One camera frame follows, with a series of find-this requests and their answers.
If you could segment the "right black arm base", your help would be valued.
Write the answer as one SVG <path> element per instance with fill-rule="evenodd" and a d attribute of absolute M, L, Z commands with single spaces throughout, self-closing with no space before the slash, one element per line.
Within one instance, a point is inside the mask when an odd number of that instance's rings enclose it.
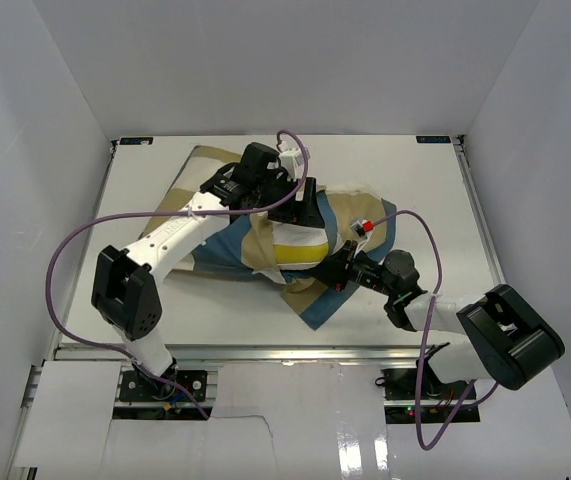
<path fill-rule="evenodd" d="M 416 368 L 387 368 L 383 369 L 375 380 L 375 385 L 383 391 L 387 425 L 415 423 L 416 377 Z M 424 380 L 421 390 L 421 421 L 423 424 L 442 424 L 453 410 L 467 383 L 457 381 L 440 385 L 427 378 Z M 479 423 L 479 409 L 471 406 L 475 400 L 476 390 L 472 389 L 452 422 Z"/>

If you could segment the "blue beige checkered pillowcase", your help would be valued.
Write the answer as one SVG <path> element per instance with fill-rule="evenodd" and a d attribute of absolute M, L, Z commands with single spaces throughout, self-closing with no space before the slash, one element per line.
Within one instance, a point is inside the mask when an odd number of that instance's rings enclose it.
<path fill-rule="evenodd" d="M 212 146 L 197 146 L 187 157 L 156 212 L 177 211 L 186 206 L 198 187 L 225 164 L 241 155 Z M 277 223 L 267 213 L 236 219 L 180 260 L 173 270 L 209 276 L 249 279 L 262 275 L 280 285 L 281 298 L 311 329 L 317 330 L 334 315 L 358 288 L 348 284 L 336 292 L 307 273 L 325 256 L 336 253 L 357 237 L 351 225 L 357 220 L 379 220 L 396 211 L 393 203 L 368 187 L 317 187 L 317 203 L 324 228 Z M 376 227 L 362 252 L 380 262 L 392 249 L 395 219 Z"/>

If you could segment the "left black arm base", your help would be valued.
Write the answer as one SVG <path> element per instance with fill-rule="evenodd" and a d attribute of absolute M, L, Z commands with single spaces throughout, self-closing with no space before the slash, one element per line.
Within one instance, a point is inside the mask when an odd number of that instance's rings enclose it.
<path fill-rule="evenodd" d="M 205 421 L 212 411 L 212 388 L 206 370 L 174 367 L 172 385 L 145 376 L 136 367 L 119 378 L 113 414 L 115 420 Z"/>

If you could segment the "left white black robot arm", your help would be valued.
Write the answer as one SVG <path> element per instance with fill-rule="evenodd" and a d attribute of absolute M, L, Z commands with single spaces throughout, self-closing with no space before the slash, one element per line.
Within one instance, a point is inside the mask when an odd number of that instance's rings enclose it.
<path fill-rule="evenodd" d="M 164 223 L 123 249 L 98 255 L 91 304 L 119 334 L 124 353 L 143 372 L 142 387 L 164 399 L 176 387 L 175 361 L 161 338 L 158 287 L 198 246 L 235 221 L 271 213 L 273 219 L 322 223 L 316 182 L 308 178 L 309 152 L 302 143 L 275 148 L 252 142 L 241 159 L 224 164 L 198 184 L 187 204 L 164 214 Z"/>

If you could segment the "white pillow with yellow edge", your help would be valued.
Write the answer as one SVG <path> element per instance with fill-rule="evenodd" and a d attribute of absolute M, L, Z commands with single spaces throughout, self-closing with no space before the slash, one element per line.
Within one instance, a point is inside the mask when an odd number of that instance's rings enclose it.
<path fill-rule="evenodd" d="M 350 229 L 354 220 L 374 220 L 385 213 L 382 197 L 364 185 L 321 185 L 317 199 L 324 229 L 273 223 L 275 260 L 281 270 L 305 270 L 319 264 L 346 241 L 356 240 Z"/>

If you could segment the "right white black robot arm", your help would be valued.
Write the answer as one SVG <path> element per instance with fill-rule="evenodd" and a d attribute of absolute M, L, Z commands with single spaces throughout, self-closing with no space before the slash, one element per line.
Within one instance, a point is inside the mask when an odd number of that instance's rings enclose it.
<path fill-rule="evenodd" d="M 348 241 L 311 274 L 337 292 L 361 286 L 386 296 L 384 311 L 401 330 L 463 336 L 460 343 L 425 349 L 416 384 L 431 399 L 457 381 L 493 380 L 516 391 L 566 351 L 559 334 L 512 286 L 499 284 L 479 296 L 430 294 L 420 287 L 414 259 L 404 250 L 375 261 Z"/>

